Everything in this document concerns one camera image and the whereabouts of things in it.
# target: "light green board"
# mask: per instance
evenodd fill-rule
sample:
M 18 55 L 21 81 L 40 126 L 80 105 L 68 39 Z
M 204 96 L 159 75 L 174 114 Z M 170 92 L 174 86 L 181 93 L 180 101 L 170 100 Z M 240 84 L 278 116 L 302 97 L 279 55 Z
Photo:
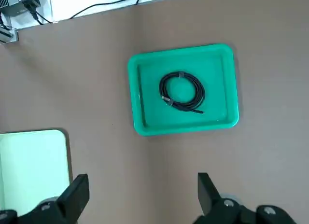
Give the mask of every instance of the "light green board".
M 59 130 L 0 134 L 0 209 L 21 216 L 70 184 L 66 137 Z

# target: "tray rim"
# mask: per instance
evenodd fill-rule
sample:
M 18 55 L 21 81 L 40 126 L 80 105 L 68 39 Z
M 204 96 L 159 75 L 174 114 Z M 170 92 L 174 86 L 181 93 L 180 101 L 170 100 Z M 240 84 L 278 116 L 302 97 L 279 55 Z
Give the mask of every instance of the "tray rim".
M 139 82 L 136 81 L 136 67 L 138 64 L 136 63 L 137 60 L 143 58 L 149 58 L 152 55 L 165 55 L 166 53 L 172 52 L 173 55 L 181 54 L 182 52 L 190 50 L 195 51 L 203 51 L 205 48 L 218 48 L 221 50 L 226 51 L 227 53 L 227 60 L 229 61 L 232 68 L 230 69 L 232 72 L 232 88 L 231 88 L 231 96 L 232 100 L 235 102 L 234 110 L 232 113 L 233 120 L 230 122 L 226 122 L 223 124 L 214 124 L 214 125 L 201 125 L 201 126 L 189 126 L 189 127 L 179 127 L 179 128 L 169 128 L 169 129 L 156 129 L 150 130 L 147 129 L 142 121 L 142 111 L 141 111 L 141 102 L 140 98 L 138 98 L 139 105 L 136 104 L 136 86 Z M 181 134 L 187 132 L 199 132 L 199 131 L 210 131 L 210 130 L 219 130 L 219 129 L 228 129 L 234 127 L 239 121 L 239 101 L 238 101 L 238 92 L 237 92 L 237 80 L 236 80 L 236 73 L 235 73 L 235 61 L 234 61 L 234 53 L 231 47 L 229 47 L 225 43 L 216 43 L 216 44 L 208 44 L 208 45 L 201 45 L 201 46 L 192 46 L 192 47 L 185 47 L 185 48 L 176 48 L 176 49 L 169 49 L 163 51 L 155 51 L 155 52 L 147 52 L 147 53 L 140 53 L 133 55 L 127 65 L 128 69 L 128 79 L 129 79 L 129 87 L 130 87 L 130 95 L 131 95 L 131 105 L 132 105 L 132 114 L 133 114 L 133 126 L 136 132 L 142 136 L 155 136 L 155 135 L 168 135 L 168 134 Z

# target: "plastic tray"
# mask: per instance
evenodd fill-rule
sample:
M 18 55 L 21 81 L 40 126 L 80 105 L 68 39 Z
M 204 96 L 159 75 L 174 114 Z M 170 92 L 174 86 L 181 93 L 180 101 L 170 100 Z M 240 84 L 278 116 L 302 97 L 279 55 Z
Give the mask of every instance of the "plastic tray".
M 182 112 L 159 94 L 161 78 L 185 71 L 204 85 L 203 114 Z M 226 44 L 138 54 L 128 63 L 135 130 L 143 136 L 206 131 L 233 127 L 239 120 L 233 51 Z M 185 78 L 174 78 L 168 92 L 177 101 L 188 101 L 194 88 Z

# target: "coiled cable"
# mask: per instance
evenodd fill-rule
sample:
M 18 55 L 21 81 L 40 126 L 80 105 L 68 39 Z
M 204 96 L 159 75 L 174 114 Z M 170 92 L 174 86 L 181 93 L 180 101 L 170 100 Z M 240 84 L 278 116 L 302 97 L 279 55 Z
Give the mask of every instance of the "coiled cable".
M 192 83 L 192 85 L 195 88 L 195 95 L 194 98 L 189 102 L 177 102 L 171 99 L 171 97 L 168 94 L 167 90 L 167 84 L 168 81 L 172 78 L 185 78 L 189 82 Z M 183 72 L 183 71 L 176 71 L 169 73 L 165 75 L 159 84 L 159 92 L 162 97 L 162 99 L 173 108 L 176 108 L 183 112 L 195 112 L 195 113 L 204 113 L 203 111 L 196 110 L 202 102 L 205 100 L 205 89 L 202 85 L 202 83 L 193 75 Z

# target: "screw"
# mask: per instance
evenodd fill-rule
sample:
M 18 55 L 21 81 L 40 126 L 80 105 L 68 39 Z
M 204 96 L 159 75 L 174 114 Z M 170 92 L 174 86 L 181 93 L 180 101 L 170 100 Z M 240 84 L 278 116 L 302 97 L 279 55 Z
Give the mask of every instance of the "screw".
M 269 206 L 264 208 L 264 212 L 267 213 L 267 214 L 271 214 L 271 215 L 276 214 L 275 210 L 272 207 L 269 207 Z
M 47 210 L 47 209 L 49 209 L 50 208 L 50 205 L 43 205 L 42 207 L 41 207 L 41 210 L 43 211 L 43 210 Z
M 8 215 L 6 213 L 0 214 L 0 220 L 6 219 L 7 217 L 8 217 Z
M 234 203 L 233 203 L 231 200 L 225 200 L 225 201 L 224 201 L 224 204 L 225 204 L 227 207 L 232 207 L 232 206 L 234 206 Z

